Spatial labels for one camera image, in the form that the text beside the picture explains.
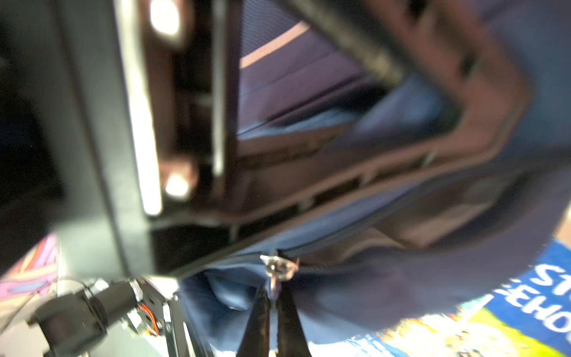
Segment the navy blue student backpack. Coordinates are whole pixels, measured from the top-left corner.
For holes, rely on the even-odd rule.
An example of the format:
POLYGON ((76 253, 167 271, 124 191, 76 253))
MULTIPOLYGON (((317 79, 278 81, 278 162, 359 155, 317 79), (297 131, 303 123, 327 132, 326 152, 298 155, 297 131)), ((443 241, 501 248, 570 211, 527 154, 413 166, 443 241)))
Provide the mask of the navy blue student backpack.
POLYGON ((187 323, 235 351, 262 253, 297 258, 290 282, 309 342, 329 345, 447 312, 538 257, 570 201, 570 3, 468 1, 530 76, 534 98, 486 164, 368 196, 179 283, 187 323))

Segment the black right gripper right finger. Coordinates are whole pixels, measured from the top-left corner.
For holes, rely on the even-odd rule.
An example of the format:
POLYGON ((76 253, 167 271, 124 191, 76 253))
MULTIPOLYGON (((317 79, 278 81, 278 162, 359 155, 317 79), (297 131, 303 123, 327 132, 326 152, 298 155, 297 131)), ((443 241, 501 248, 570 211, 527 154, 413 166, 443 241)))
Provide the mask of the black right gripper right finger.
POLYGON ((293 295, 282 285, 277 308, 277 356, 312 357, 293 295))

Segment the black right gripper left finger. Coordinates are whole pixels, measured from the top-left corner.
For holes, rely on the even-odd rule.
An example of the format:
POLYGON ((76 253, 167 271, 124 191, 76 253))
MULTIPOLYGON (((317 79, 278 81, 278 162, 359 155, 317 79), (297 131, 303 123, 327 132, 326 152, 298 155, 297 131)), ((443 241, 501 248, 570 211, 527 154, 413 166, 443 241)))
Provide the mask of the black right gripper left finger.
POLYGON ((271 302, 265 285, 255 295, 244 336, 236 357, 268 357, 270 351, 271 302))

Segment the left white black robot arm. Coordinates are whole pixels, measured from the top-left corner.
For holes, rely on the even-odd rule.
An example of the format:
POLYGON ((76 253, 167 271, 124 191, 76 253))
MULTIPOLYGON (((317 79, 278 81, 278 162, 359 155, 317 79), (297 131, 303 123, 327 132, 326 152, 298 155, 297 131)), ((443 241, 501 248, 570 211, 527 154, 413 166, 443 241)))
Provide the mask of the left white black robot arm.
POLYGON ((282 1, 386 90, 445 98, 431 138, 322 153, 344 131, 236 140, 241 1, 3 1, 1 43, 38 120, 47 176, 1 207, 7 239, 59 226, 77 270, 119 278, 33 315, 75 356, 138 306, 129 278, 183 278, 380 190, 498 154, 530 101, 523 72, 458 1, 282 1))

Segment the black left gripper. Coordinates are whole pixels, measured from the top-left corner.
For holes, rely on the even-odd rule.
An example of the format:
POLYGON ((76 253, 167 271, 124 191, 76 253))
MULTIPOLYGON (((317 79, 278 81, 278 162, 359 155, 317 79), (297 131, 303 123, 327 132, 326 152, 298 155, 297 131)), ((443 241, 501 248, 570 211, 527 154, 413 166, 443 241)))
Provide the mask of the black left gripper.
POLYGON ((184 59, 196 91, 146 57, 137 1, 3 1, 1 41, 55 176, 16 199, 48 216, 78 273, 182 276, 373 193, 487 162, 530 101, 527 79, 457 1, 285 1, 383 87, 414 72, 452 131, 375 154, 321 153, 341 126, 238 143, 241 1, 198 1, 184 59))

